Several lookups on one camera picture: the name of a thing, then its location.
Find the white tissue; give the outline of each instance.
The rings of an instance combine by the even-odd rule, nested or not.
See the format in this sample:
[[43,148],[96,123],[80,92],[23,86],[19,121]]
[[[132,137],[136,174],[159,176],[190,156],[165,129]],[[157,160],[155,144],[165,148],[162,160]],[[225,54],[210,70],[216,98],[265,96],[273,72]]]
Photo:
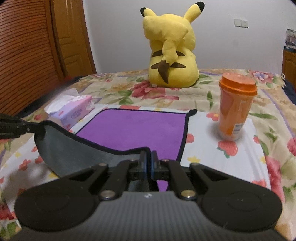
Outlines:
[[79,95],[75,88],[64,91],[59,94],[44,110],[48,114],[53,114],[59,111],[64,105],[72,101],[77,101],[86,98],[86,95]]

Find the purple cloth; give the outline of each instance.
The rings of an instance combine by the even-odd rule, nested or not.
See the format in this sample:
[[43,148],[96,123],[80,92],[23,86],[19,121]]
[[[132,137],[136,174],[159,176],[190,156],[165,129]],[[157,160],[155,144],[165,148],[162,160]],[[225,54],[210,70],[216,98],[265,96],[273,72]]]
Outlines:
[[[149,147],[159,159],[176,160],[184,135],[187,113],[106,109],[77,136],[115,150]],[[157,181],[160,191],[167,182]]]

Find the barcode label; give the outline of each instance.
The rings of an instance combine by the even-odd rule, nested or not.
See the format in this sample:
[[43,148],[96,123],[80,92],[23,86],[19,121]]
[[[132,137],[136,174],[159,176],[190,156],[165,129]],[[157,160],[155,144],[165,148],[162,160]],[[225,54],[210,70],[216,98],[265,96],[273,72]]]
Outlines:
[[233,131],[232,131],[232,134],[235,135],[235,134],[239,133],[239,131],[242,128],[242,125],[243,125],[243,123],[235,124],[234,128],[233,128]]

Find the floral bedspread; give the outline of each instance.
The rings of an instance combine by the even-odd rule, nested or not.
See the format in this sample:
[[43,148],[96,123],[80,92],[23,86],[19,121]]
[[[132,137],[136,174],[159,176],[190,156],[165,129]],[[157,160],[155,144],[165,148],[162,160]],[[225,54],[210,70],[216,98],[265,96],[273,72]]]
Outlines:
[[[154,88],[148,81],[147,70],[94,74],[82,78],[70,86],[80,94],[91,94],[95,103],[119,104],[125,108],[150,106],[179,110],[197,109],[210,112],[219,118],[219,79],[224,72],[236,72],[252,76],[258,86],[249,118],[252,119],[257,135],[254,141],[261,144],[265,154],[271,189],[283,202],[283,212],[276,229],[288,240],[296,237],[296,106],[282,90],[284,82],[278,75],[242,69],[201,70],[196,84],[190,88]],[[47,119],[43,107],[25,120],[39,122]],[[19,139],[0,140],[1,167],[11,155],[28,141],[32,134]],[[258,185],[265,186],[265,181]],[[20,230],[14,213],[11,213],[1,198],[0,237],[7,240]]]

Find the pikachu plush toy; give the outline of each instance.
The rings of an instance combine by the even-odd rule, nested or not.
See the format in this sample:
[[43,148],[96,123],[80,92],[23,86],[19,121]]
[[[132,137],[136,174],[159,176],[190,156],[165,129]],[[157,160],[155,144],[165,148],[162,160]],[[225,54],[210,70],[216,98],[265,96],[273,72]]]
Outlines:
[[199,71],[192,51],[195,35],[190,23],[205,8],[203,2],[192,5],[184,17],[174,14],[157,16],[143,7],[145,37],[150,40],[152,50],[148,70],[152,86],[184,88],[193,85]]

